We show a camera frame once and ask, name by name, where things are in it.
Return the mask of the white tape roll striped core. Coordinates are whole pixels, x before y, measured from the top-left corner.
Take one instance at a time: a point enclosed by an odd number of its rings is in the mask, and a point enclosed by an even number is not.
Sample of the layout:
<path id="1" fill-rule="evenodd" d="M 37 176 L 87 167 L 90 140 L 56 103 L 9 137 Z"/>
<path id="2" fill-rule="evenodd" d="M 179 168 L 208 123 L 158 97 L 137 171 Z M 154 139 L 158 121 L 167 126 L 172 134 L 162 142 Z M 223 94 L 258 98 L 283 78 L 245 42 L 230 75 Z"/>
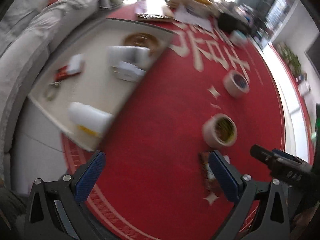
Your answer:
<path id="1" fill-rule="evenodd" d="M 231 70 L 226 74 L 222 82 L 229 95 L 234 98 L 240 98 L 249 93 L 247 80 L 236 70 Z"/>

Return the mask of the white teal round container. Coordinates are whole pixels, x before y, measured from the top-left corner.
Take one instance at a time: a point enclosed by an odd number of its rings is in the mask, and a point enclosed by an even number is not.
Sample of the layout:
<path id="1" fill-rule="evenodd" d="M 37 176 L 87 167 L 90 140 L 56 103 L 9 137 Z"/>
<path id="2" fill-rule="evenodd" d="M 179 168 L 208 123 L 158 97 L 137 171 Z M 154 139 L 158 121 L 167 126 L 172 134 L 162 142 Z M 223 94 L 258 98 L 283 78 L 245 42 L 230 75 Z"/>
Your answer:
<path id="1" fill-rule="evenodd" d="M 229 36 L 229 41 L 237 47 L 244 47 L 248 43 L 248 38 L 239 30 L 234 30 Z"/>

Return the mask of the red card box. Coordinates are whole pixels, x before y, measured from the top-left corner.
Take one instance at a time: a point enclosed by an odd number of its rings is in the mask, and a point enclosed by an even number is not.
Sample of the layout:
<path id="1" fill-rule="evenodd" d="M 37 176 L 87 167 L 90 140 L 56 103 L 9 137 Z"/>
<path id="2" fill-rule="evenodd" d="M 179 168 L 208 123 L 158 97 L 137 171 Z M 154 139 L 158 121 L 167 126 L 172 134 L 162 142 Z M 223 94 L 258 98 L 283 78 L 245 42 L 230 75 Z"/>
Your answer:
<path id="1" fill-rule="evenodd" d="M 56 74 L 54 76 L 54 81 L 58 82 L 58 81 L 62 81 L 62 80 L 65 80 L 65 79 L 71 77 L 71 74 L 68 71 L 69 71 L 68 65 L 66 65 L 62 68 L 59 68 L 56 71 Z"/>

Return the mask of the tape roll yellow core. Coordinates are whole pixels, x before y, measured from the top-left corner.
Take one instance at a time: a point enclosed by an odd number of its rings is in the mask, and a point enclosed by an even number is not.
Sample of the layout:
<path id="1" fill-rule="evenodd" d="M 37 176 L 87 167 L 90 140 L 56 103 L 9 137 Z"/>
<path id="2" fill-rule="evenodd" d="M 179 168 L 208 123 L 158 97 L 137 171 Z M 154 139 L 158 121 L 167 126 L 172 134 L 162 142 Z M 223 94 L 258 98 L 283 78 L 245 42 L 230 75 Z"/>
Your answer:
<path id="1" fill-rule="evenodd" d="M 220 149 L 234 145 L 238 131 L 234 121 L 229 116 L 219 113 L 203 124 L 202 136 L 209 147 Z"/>

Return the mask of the potted plants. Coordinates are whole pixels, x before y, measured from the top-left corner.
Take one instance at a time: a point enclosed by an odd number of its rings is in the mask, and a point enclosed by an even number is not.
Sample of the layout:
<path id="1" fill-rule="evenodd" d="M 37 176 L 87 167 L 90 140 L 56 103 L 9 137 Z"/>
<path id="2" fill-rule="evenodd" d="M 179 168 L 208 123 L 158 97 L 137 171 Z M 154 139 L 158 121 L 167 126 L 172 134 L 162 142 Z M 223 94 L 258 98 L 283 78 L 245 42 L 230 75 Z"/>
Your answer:
<path id="1" fill-rule="evenodd" d="M 302 72 L 302 66 L 300 64 L 298 56 L 287 46 L 284 42 L 280 42 L 276 45 L 276 51 L 289 67 L 289 70 L 297 83 L 302 82 L 305 76 Z"/>

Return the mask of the mahjong pattern card box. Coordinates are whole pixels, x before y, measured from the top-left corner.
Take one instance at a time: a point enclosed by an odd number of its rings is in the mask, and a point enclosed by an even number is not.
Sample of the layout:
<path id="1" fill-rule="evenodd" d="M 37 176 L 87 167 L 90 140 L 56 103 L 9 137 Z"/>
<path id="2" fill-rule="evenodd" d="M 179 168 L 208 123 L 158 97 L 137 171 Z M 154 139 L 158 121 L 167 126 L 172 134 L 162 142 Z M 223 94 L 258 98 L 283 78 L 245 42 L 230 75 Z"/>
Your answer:
<path id="1" fill-rule="evenodd" d="M 208 193 L 214 193 L 217 197 L 223 194 L 223 191 L 213 175 L 213 172 L 208 163 L 209 152 L 199 153 L 200 169 L 203 179 L 204 188 Z"/>

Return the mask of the grey card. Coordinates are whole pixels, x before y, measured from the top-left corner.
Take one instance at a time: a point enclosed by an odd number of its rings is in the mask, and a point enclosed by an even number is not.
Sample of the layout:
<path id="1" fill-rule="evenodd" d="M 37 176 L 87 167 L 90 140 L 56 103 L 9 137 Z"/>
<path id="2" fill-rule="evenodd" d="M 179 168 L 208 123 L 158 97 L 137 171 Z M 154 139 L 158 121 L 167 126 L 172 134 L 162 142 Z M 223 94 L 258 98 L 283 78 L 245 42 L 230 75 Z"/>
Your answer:
<path id="1" fill-rule="evenodd" d="M 75 75 L 82 71 L 84 66 L 84 59 L 82 54 L 76 54 L 71 57 L 69 63 L 67 64 L 66 73 L 68 75 Z"/>

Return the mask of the brown round tape disc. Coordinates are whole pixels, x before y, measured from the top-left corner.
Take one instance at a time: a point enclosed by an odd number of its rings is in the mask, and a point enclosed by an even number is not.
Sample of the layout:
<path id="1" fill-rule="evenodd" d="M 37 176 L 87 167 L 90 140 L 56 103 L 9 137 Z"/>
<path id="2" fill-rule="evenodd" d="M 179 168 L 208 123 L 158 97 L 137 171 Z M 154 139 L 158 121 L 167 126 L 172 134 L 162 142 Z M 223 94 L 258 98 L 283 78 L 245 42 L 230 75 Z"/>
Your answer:
<path id="1" fill-rule="evenodd" d="M 150 55 L 153 55 L 160 48 L 159 40 L 148 33 L 133 33 L 127 35 L 123 39 L 122 45 L 148 48 L 150 50 Z"/>

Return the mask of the white pill bottle grey label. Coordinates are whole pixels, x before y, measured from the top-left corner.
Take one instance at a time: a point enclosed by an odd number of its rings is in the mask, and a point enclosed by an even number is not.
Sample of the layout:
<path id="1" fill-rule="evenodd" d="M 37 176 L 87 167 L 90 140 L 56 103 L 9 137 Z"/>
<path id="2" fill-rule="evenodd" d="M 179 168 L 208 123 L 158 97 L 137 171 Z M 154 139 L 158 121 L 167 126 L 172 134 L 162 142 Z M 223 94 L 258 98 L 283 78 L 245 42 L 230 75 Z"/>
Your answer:
<path id="1" fill-rule="evenodd" d="M 107 62 L 115 67 L 120 61 L 134 64 L 144 68 L 149 62 L 150 49 L 138 46 L 109 46 L 107 49 Z"/>

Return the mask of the round red rug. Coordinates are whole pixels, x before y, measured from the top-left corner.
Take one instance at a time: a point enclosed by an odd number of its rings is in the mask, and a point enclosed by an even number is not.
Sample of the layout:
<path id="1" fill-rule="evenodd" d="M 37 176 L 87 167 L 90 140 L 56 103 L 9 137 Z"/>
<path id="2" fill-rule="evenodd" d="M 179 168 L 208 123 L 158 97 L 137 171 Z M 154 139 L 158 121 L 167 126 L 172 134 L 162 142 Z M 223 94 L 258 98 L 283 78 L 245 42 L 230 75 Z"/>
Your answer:
<path id="1" fill-rule="evenodd" d="M 249 151 L 284 149 L 284 105 L 265 60 L 252 42 L 228 45 L 217 31 L 162 23 L 175 33 L 113 124 L 100 148 L 106 166 L 85 206 L 109 239 L 210 239 L 233 204 L 208 193 L 199 153 L 209 151 L 202 126 L 229 116 L 236 142 L 221 149 L 242 174 L 270 181 Z M 229 95 L 223 78 L 242 74 L 249 93 Z"/>

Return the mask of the white power adapter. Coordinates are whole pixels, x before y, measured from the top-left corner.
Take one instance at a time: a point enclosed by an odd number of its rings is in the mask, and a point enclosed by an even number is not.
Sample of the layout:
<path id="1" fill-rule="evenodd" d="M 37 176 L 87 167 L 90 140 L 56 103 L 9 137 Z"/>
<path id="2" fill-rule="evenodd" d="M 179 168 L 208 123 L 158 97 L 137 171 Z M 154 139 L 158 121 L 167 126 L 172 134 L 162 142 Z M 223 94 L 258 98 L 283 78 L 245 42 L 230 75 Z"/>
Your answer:
<path id="1" fill-rule="evenodd" d="M 124 61 L 118 62 L 118 64 L 111 68 L 116 78 L 128 82 L 138 82 L 146 74 L 146 71 Z"/>

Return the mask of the white foam block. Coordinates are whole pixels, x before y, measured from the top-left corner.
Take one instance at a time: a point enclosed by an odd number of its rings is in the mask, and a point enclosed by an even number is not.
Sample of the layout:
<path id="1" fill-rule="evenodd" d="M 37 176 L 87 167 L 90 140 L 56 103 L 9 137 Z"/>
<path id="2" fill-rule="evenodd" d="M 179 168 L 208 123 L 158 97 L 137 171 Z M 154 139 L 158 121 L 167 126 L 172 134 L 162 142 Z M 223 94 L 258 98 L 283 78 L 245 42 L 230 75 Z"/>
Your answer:
<path id="1" fill-rule="evenodd" d="M 223 157 L 225 158 L 225 160 L 227 161 L 227 163 L 229 163 L 229 164 L 231 163 L 229 156 L 224 155 Z"/>

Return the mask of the black radio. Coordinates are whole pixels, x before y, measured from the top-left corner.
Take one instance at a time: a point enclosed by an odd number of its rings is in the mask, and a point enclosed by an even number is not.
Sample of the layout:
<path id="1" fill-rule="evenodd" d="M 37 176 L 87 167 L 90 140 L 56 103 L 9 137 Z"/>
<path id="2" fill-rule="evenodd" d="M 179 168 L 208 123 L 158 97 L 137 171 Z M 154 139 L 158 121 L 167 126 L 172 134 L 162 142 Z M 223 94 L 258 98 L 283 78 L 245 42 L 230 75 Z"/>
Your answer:
<path id="1" fill-rule="evenodd" d="M 217 26 L 219 27 L 219 29 L 228 34 L 231 34 L 234 30 L 238 30 L 243 34 L 248 35 L 252 31 L 252 28 L 248 25 L 248 23 L 245 23 L 242 20 L 227 13 L 222 13 L 218 17 Z"/>

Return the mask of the grey fabric sofa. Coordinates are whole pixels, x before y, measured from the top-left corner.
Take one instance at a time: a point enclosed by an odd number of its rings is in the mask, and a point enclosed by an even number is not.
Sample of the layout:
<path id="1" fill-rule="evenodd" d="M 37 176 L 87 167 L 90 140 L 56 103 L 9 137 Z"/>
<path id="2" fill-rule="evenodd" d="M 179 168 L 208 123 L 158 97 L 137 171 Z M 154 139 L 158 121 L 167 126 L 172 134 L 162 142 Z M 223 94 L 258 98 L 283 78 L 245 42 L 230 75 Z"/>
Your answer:
<path id="1" fill-rule="evenodd" d="M 99 0 L 14 0 L 1 20 L 1 155 L 10 151 L 26 96 L 49 55 Z"/>

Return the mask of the white bottle yellow label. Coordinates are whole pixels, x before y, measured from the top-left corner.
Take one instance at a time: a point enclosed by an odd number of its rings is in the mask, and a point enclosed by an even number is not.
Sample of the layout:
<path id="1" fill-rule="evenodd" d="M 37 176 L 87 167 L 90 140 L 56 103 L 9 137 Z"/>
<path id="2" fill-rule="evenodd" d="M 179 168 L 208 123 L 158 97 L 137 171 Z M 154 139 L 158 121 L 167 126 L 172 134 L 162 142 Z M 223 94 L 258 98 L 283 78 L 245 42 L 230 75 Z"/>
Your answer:
<path id="1" fill-rule="evenodd" d="M 113 114 L 80 102 L 72 102 L 67 112 L 78 129 L 95 137 L 101 137 L 114 119 Z"/>

